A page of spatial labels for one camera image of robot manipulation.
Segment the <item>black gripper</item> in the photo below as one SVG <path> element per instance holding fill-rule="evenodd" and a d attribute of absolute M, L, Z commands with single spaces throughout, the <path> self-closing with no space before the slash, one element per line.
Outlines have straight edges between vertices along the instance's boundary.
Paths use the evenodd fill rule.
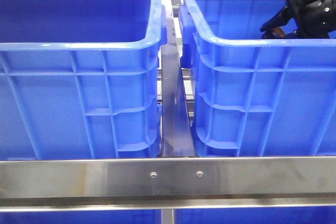
<path fill-rule="evenodd" d="M 282 27 L 294 19 L 298 25 L 298 8 L 300 12 L 299 34 L 302 38 L 329 38 L 335 31 L 335 0 L 284 0 L 284 6 L 275 16 L 262 24 L 260 32 Z"/>

